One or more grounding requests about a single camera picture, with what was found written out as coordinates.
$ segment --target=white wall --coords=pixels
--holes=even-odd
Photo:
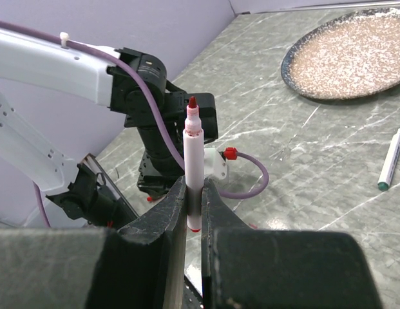
[[[233,18],[229,0],[0,0],[0,19],[55,35],[68,32],[76,41],[152,53],[170,79]],[[0,80],[0,90],[76,160],[99,154],[122,130],[124,116],[71,95],[7,80]],[[0,158],[0,220],[22,225],[35,207],[31,181]]]
[[[373,3],[373,2],[391,2],[384,0],[230,0],[233,10],[236,14],[244,12],[262,13],[278,11],[291,8],[300,8],[303,6],[320,5],[340,5],[347,3]]]

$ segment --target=white pen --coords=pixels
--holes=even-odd
[[[388,148],[388,152],[386,155],[386,160],[383,165],[383,169],[381,170],[381,174],[379,177],[379,181],[377,186],[382,191],[387,191],[390,187],[390,183],[392,182],[395,165],[400,155],[400,128],[397,130],[397,133],[393,135],[392,141],[390,143],[390,147]]]
[[[187,226],[193,232],[199,232],[201,230],[201,195],[204,187],[204,131],[194,97],[189,99],[182,136],[187,185]]]

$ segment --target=gray marble surface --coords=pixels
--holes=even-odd
[[[280,63],[301,36],[351,10],[241,15],[176,79],[215,95],[220,139],[254,155],[271,182],[255,198],[225,200],[261,229],[338,230],[363,247],[387,308],[400,308],[400,159],[387,192],[377,189],[388,145],[400,126],[400,86],[369,100],[318,104],[284,85]],[[124,130],[98,157],[136,210],[152,204],[136,187],[143,152]],[[260,173],[230,162],[226,189],[248,191]],[[200,286],[200,235],[187,241],[186,273]]]

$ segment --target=speckled plate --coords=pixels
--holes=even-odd
[[[340,79],[348,79],[348,80],[342,80],[344,82],[341,82],[339,84],[338,90],[336,88],[331,88],[329,87],[329,84],[336,84],[339,81],[336,80],[332,80],[333,78],[327,77],[322,79],[321,77],[318,77],[318,74],[314,74],[313,73],[313,78],[302,78],[301,76],[310,76],[309,69],[314,68],[315,66],[318,66],[319,68],[313,69],[313,72],[317,71],[321,71],[320,67],[322,66],[322,68],[326,68],[326,63],[322,63],[322,62],[327,62],[330,61],[329,60],[324,60],[324,58],[326,57],[322,57],[320,54],[320,58],[316,58],[318,59],[318,61],[316,60],[315,62],[313,60],[311,60],[312,66],[309,66],[308,68],[304,68],[304,65],[301,64],[301,60],[303,58],[300,58],[300,60],[298,59],[298,57],[305,57],[304,59],[307,59],[307,57],[310,57],[310,52],[307,51],[307,48],[304,49],[304,47],[306,46],[315,46],[315,44],[317,44],[317,50],[314,49],[314,52],[317,53],[316,56],[319,55],[320,51],[319,49],[322,48],[323,46],[326,46],[326,44],[324,44],[324,42],[327,43],[327,40],[329,40],[330,42],[330,47],[327,47],[329,50],[332,50],[331,53],[333,52],[336,53],[336,46],[339,44],[334,44],[331,42],[332,38],[330,38],[330,32],[336,31],[336,29],[339,28],[339,26],[341,26],[342,24],[344,24],[345,26],[347,25],[347,23],[350,23],[350,26],[346,26],[346,28],[344,29],[344,31],[346,31],[346,36],[345,38],[347,38],[347,40],[351,40],[351,42],[356,42],[356,48],[364,48],[365,50],[367,50],[367,48],[372,48],[373,46],[370,46],[371,44],[377,44],[376,41],[372,41],[374,38],[372,36],[370,36],[370,38],[365,37],[365,36],[361,36],[358,40],[357,38],[354,38],[354,36],[350,37],[350,32],[348,32],[349,30],[347,30],[347,27],[351,27],[350,31],[352,31],[353,33],[360,31],[359,28],[355,28],[354,26],[356,25],[356,23],[360,23],[359,20],[363,19],[365,20],[366,17],[373,17],[376,18],[374,19],[373,23],[374,25],[376,25],[376,23],[378,23],[377,26],[377,34],[381,34],[381,38],[384,38],[384,40],[389,40],[387,39],[386,36],[386,32],[385,31],[389,31],[388,33],[390,33],[390,35],[394,35],[393,33],[397,33],[395,36],[395,41],[397,40],[398,44],[400,44],[400,31],[399,29],[396,29],[395,26],[393,26],[394,29],[390,29],[390,27],[388,27],[387,25],[385,25],[385,27],[380,26],[381,23],[383,23],[384,21],[380,21],[378,20],[378,18],[382,18],[382,17],[389,17],[389,18],[394,18],[396,19],[395,22],[398,23],[400,22],[400,8],[376,8],[376,9],[370,9],[370,10],[362,10],[362,11],[358,11],[358,12],[353,12],[344,16],[341,16],[337,19],[334,19],[332,21],[329,21],[323,25],[321,25],[320,27],[316,28],[315,30],[311,31],[310,33],[308,33],[307,35],[305,35],[304,37],[302,37],[296,44],[294,44],[291,49],[287,52],[286,56],[283,59],[283,62],[281,64],[281,77],[283,78],[284,82],[286,83],[286,85],[288,85],[290,88],[292,88],[294,91],[296,91],[297,93],[299,93],[300,95],[307,97],[307,98],[311,98],[311,99],[316,99],[316,100],[347,100],[347,99],[352,99],[352,98],[360,98],[360,97],[366,97],[369,95],[374,95],[376,93],[379,93],[381,91],[387,90],[389,88],[392,88],[398,84],[400,84],[400,66],[398,64],[396,64],[396,62],[400,62],[400,61],[392,61],[393,65],[392,66],[387,66],[386,64],[384,65],[384,68],[379,69],[380,72],[383,72],[384,70],[389,70],[390,74],[394,74],[395,78],[385,78],[383,76],[383,73],[376,73],[376,70],[374,67],[372,67],[372,70],[370,69],[366,69],[369,71],[373,71],[373,76],[369,75],[368,77],[363,77],[360,79],[358,79],[358,76],[355,76],[355,78],[357,78],[356,80],[350,80],[353,77],[350,76],[349,73],[347,73],[347,76],[344,74],[340,75]],[[348,56],[348,54],[344,54],[345,52],[347,53],[347,51],[341,52],[341,55],[337,55],[337,56],[342,56],[342,57],[346,57],[346,59],[354,59],[352,56]],[[357,59],[358,56],[362,56],[366,53],[362,53],[362,52],[358,52],[357,51]],[[365,65],[373,65],[372,61],[370,60],[370,54],[369,57],[364,59],[363,62],[358,62],[357,64],[365,63]],[[295,73],[293,75],[293,70],[298,71],[300,70],[299,73]],[[361,83],[365,83],[364,80],[369,79],[368,82],[368,86],[367,87],[354,87],[353,86],[353,82],[355,81],[359,81],[359,85],[361,85]],[[315,88],[315,86],[310,85],[307,86],[307,84],[310,84],[310,82],[307,82],[308,80],[312,80],[312,84],[315,83],[318,86],[318,89],[313,91],[313,88]]]

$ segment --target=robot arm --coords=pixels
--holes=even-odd
[[[181,89],[169,89],[166,68],[156,57],[124,48],[91,46],[126,62],[147,84],[177,149],[182,152],[188,98]],[[0,28],[0,77],[87,98],[126,115],[125,127],[136,127],[146,147],[138,188],[152,196],[166,194],[184,174],[164,144],[148,103],[137,83],[120,68],[87,53]],[[214,97],[195,94],[205,139],[218,138]],[[227,175],[224,159],[208,151],[213,171]],[[0,155],[30,177],[46,197],[71,219],[83,217],[96,225],[114,221],[119,228],[134,218],[129,209],[101,194],[96,175],[76,164],[20,117],[0,93]]]
[[[78,167],[19,116],[0,92],[0,156],[32,179],[46,195],[68,191]]]
[[[91,46],[119,58],[106,46]],[[113,76],[108,61],[0,28],[0,78],[71,93],[109,107]]]

